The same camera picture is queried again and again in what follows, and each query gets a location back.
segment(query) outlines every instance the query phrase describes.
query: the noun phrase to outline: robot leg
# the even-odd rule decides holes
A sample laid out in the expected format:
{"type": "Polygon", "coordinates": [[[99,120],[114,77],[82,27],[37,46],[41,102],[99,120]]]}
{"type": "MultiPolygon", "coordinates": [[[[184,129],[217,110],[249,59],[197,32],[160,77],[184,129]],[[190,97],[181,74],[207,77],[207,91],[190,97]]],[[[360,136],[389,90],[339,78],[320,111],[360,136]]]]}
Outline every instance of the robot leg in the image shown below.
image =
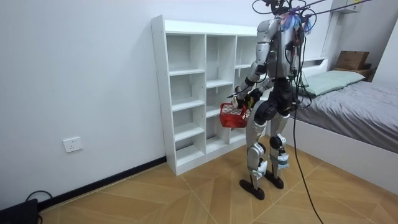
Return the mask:
{"type": "Polygon", "coordinates": [[[259,187],[258,180],[266,174],[267,161],[262,156],[265,154],[266,148],[258,142],[263,130],[266,127],[266,121],[270,120],[276,113],[276,108],[269,101],[258,101],[251,111],[248,125],[246,126],[246,145],[247,165],[250,174],[250,182],[241,180],[240,186],[247,192],[253,194],[257,199],[264,200],[264,191],[259,187]],[[260,114],[268,114],[268,119],[255,119],[260,114]]]}
{"type": "Polygon", "coordinates": [[[284,182],[280,178],[280,170],[289,166],[287,163],[289,155],[285,151],[286,138],[281,135],[289,116],[288,112],[286,112],[285,116],[277,113],[271,120],[271,138],[269,140],[271,149],[269,159],[272,163],[272,172],[267,171],[265,178],[272,182],[278,189],[284,188],[284,182]]]}

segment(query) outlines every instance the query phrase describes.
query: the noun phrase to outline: humanoid robot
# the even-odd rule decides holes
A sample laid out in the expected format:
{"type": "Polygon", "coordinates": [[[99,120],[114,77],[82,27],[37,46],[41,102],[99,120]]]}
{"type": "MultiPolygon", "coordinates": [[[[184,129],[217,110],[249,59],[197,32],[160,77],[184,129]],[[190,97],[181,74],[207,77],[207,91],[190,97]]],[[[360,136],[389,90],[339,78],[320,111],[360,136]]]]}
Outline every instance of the humanoid robot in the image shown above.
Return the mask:
{"type": "Polygon", "coordinates": [[[247,165],[251,181],[241,180],[239,184],[259,200],[263,200],[265,197],[264,191],[258,184],[258,180],[263,176],[278,189],[284,188],[280,170],[289,166],[287,162],[289,155],[286,154],[286,139],[281,132],[285,128],[290,112],[296,106],[291,82],[300,72],[297,71],[295,64],[301,54],[304,40],[304,30],[301,24],[296,27],[283,26],[283,23],[286,22],[287,12],[291,8],[282,6],[277,8],[277,5],[281,2],[283,4],[283,1],[265,2],[271,4],[275,18],[259,24],[256,61],[252,63],[250,73],[245,81],[236,87],[233,99],[235,107],[246,105],[251,109],[246,126],[247,165]],[[253,90],[253,86],[259,83],[260,76],[265,73],[268,78],[264,79],[259,88],[253,90]],[[272,86],[274,89],[268,100],[259,100],[264,91],[272,86]],[[267,170],[267,161],[262,158],[266,148],[258,142],[267,121],[271,121],[269,159],[272,163],[272,172],[267,170]]]}

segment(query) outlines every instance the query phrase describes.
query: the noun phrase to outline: white bed frame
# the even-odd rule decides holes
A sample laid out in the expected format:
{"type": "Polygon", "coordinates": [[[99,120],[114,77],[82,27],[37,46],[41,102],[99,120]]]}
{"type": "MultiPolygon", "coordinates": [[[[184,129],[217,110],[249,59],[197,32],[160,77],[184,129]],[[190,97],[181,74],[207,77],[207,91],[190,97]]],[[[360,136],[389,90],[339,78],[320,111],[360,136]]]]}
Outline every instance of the white bed frame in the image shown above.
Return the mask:
{"type": "MultiPolygon", "coordinates": [[[[304,68],[306,77],[326,71],[328,60],[316,60],[323,62],[304,68]]],[[[293,119],[289,119],[282,132],[291,146],[294,145],[293,123],[293,119]]],[[[303,121],[296,121],[296,142],[298,149],[398,194],[398,154],[303,121]]]]}

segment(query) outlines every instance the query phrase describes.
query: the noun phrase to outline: white bookshelf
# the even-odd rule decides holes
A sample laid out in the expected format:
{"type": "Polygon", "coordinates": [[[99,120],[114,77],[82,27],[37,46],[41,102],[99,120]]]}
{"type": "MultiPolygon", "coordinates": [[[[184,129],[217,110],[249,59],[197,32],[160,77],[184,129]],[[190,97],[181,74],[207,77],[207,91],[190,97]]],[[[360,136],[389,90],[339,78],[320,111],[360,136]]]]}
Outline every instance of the white bookshelf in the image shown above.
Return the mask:
{"type": "Polygon", "coordinates": [[[223,128],[230,102],[256,57],[256,27],[152,20],[167,162],[177,174],[246,143],[244,129],[223,128]]]}

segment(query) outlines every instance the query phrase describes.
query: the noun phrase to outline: gray bed sheet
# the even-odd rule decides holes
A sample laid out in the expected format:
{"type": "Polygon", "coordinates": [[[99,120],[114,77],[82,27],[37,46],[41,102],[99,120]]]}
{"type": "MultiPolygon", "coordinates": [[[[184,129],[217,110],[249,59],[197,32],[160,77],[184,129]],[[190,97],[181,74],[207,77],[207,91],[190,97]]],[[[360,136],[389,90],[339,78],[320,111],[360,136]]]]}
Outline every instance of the gray bed sheet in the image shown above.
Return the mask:
{"type": "Polygon", "coordinates": [[[312,99],[297,119],[398,153],[398,87],[358,82],[312,99]]]}

